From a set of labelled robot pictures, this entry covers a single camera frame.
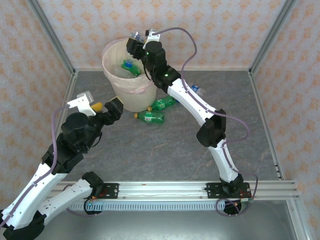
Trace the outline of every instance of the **trash bin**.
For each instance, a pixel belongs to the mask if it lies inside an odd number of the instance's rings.
[[[142,112],[156,99],[157,87],[144,74],[141,60],[132,58],[127,52],[128,39],[119,39],[110,42],[102,51],[102,67],[104,75],[110,81],[113,90],[123,102],[123,108],[131,112]],[[121,66],[124,60],[131,58],[140,72],[136,78],[120,78],[112,74],[113,66]]]

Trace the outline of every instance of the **orange patterned wall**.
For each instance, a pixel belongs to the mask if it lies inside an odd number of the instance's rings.
[[[320,5],[300,0],[255,75],[287,179],[320,236]]]
[[[29,182],[51,143],[70,78],[26,0],[0,1],[0,209]]]
[[[76,68],[101,68],[101,51],[131,31],[187,29],[193,68],[249,68],[285,0],[39,0]],[[164,33],[170,65],[193,53],[188,36]]]

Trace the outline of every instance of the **green plastic bottle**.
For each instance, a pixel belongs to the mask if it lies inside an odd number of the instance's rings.
[[[123,61],[121,67],[131,72],[135,77],[138,77],[140,75],[140,69],[137,66],[133,65],[132,61],[129,58]]]
[[[164,98],[160,98],[158,100],[155,100],[154,103],[151,104],[151,106],[147,106],[146,109],[151,111],[159,111],[161,109],[165,109],[167,107],[170,107],[176,103],[176,100],[172,96],[166,96]]]
[[[134,114],[135,119],[140,119],[146,123],[163,124],[165,122],[165,115],[161,112],[143,111]]]

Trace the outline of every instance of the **gray floor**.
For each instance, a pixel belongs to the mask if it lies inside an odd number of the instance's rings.
[[[255,201],[238,217],[215,211],[111,211],[82,218],[66,211],[37,240],[296,240],[285,201]]]
[[[185,79],[206,89],[203,99],[208,104],[241,118],[250,127],[247,141],[228,146],[236,167],[258,174],[260,180],[278,179],[247,72],[187,71]],[[72,99],[88,90],[95,102],[105,103],[115,96],[110,82],[99,71],[79,72]],[[164,96],[158,89],[157,97]],[[77,181],[85,172],[94,171],[104,181],[218,181],[212,155],[196,138],[200,128],[196,120],[179,103],[163,112],[164,124],[150,124],[124,110],[119,121],[103,128],[100,143],[65,180]],[[245,134],[240,123],[227,120],[227,139]],[[245,175],[243,178],[253,180]]]

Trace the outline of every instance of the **enclosure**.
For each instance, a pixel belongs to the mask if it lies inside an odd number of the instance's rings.
[[[85,91],[95,103],[116,96],[102,69],[104,47],[151,28],[180,27],[191,33],[197,54],[185,67],[185,80],[205,89],[202,98],[209,105],[247,123],[249,138],[228,149],[239,170],[259,178],[252,209],[238,218],[199,206],[194,215],[181,209],[131,209],[89,220],[64,211],[37,239],[87,239],[93,233],[93,239],[231,239],[239,237],[235,231],[250,233],[252,239],[319,239],[320,6],[315,1],[5,0],[0,11],[0,209],[35,174],[52,143],[51,116],[57,108]],[[172,30],[162,33],[160,41],[168,64],[180,71],[194,53],[188,35]],[[165,96],[157,89],[157,99]],[[75,112],[61,112],[57,133]],[[94,171],[105,182],[120,183],[123,199],[130,198],[130,184],[133,193],[146,193],[150,202],[152,189],[141,191],[143,184],[154,183],[160,195],[170,184],[190,184],[189,197],[169,200],[201,205],[203,186],[220,181],[217,165],[198,142],[200,126],[187,109],[176,103],[164,113],[164,124],[147,124],[124,110],[50,197]],[[227,119],[227,139],[245,134],[240,123]],[[243,178],[253,189],[255,178]],[[148,202],[136,201],[121,204]],[[62,219],[71,223],[62,225]],[[80,226],[87,228],[87,236],[77,232]],[[60,235],[55,228],[62,229]]]

